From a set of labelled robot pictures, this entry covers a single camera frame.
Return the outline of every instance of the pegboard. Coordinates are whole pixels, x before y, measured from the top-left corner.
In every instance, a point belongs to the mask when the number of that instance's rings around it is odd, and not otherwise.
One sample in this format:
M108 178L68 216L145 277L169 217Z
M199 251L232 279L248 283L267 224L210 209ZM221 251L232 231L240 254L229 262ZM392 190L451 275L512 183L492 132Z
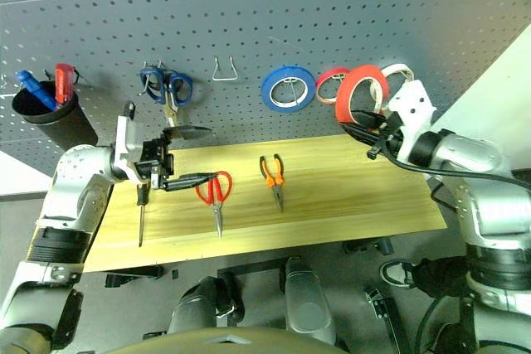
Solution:
M62 151L11 110L14 73L45 79L56 62L82 75L76 91L100 137L114 141L123 102L138 106L148 137L166 126L162 107L141 91L144 61L161 59L194 80L181 124L215 136L175 148L342 133L334 107L317 101L293 114L261 103L261 82L282 65L315 77L336 66L405 62L440 116L529 24L529 0L2 0L0 149L51 174ZM239 79L212 82L213 57ZM392 92L398 81L391 80ZM359 101L368 107L368 99Z

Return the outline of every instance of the white wall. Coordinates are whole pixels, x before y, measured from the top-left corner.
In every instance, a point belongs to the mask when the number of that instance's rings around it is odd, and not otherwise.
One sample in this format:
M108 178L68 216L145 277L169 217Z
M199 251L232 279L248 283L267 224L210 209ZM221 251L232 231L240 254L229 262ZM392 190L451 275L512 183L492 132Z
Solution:
M432 130L497 143L512 168L531 167L531 25L448 109Z
M0 151L0 196L48 191L51 177Z

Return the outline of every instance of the screwdriver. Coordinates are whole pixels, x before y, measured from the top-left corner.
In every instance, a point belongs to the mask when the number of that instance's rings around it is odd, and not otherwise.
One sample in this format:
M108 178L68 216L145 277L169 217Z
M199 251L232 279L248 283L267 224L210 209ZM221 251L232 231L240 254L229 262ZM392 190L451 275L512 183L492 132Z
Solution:
M139 230L139 248L142 247L142 240L144 238L144 211L148 204L149 197L149 183L139 184L136 186L137 201L136 205L140 206L140 230Z

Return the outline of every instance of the black cup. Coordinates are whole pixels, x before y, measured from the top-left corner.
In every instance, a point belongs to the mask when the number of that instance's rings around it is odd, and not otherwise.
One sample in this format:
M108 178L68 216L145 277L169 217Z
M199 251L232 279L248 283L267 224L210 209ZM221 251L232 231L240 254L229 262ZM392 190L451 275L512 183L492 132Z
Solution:
M56 82L41 82L44 89L55 97ZM80 144L96 145L98 136L80 107L77 94L55 111L50 111L27 89L20 90L13 98L12 108L26 122L39 128L51 141L64 151Z

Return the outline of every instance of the wooden table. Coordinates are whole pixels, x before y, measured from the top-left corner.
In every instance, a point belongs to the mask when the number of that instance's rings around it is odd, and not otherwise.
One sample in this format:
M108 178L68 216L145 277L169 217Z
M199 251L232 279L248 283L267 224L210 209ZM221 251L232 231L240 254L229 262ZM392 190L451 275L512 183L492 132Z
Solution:
M419 173L367 158L348 135L173 151L176 176L225 170L232 193L223 205L223 237L212 209L193 189L150 192L144 244L136 187L116 185L85 271L101 271L289 246L446 228ZM285 165L284 212L260 173L265 155Z

